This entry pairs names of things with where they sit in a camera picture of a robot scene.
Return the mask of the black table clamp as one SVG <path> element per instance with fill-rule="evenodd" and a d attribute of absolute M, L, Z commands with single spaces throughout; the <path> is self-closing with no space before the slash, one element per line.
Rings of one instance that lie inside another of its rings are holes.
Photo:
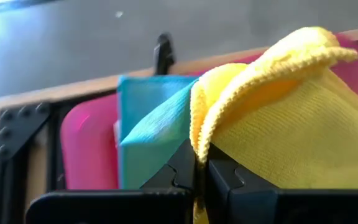
<path fill-rule="evenodd" d="M 164 32 L 157 38 L 154 48 L 154 75 L 168 75 L 169 70 L 175 63 L 175 52 L 173 50 L 170 33 Z"/>

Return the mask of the yellow microfiber towel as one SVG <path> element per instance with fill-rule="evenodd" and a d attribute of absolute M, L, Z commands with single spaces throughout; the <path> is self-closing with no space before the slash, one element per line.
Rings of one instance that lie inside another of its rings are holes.
<path fill-rule="evenodd" d="M 202 75 L 190 116 L 194 224 L 209 224 L 211 145 L 277 187 L 273 224 L 358 224 L 358 41 L 298 29 L 251 63 Z"/>

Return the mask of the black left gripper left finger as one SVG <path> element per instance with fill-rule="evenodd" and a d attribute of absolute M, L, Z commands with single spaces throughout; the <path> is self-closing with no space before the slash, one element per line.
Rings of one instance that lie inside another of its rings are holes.
<path fill-rule="evenodd" d="M 188 139 L 141 189 L 141 224 L 193 224 L 195 153 Z"/>

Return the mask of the pink plastic bin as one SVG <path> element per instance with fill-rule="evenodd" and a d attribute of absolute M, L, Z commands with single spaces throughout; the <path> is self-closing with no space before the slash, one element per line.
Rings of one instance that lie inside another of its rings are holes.
<path fill-rule="evenodd" d="M 136 124 L 177 92 L 175 102 L 188 105 L 191 85 L 200 76 L 121 77 L 117 92 L 75 106 L 61 129 L 63 163 L 70 190 L 138 189 L 151 179 L 188 137 L 190 112 L 176 121 L 165 142 L 132 138 L 122 141 Z"/>

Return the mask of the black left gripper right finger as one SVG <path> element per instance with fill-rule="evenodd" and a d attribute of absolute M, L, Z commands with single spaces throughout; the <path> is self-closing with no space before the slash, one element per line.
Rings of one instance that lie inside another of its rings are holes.
<path fill-rule="evenodd" d="M 211 145 L 206 166 L 209 224 L 273 224 L 277 187 Z"/>

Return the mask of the teal microfiber towel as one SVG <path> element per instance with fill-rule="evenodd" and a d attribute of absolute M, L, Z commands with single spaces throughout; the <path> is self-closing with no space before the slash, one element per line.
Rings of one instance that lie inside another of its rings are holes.
<path fill-rule="evenodd" d="M 197 77 L 167 75 L 119 80 L 119 186 L 138 189 L 189 137 L 190 91 Z"/>

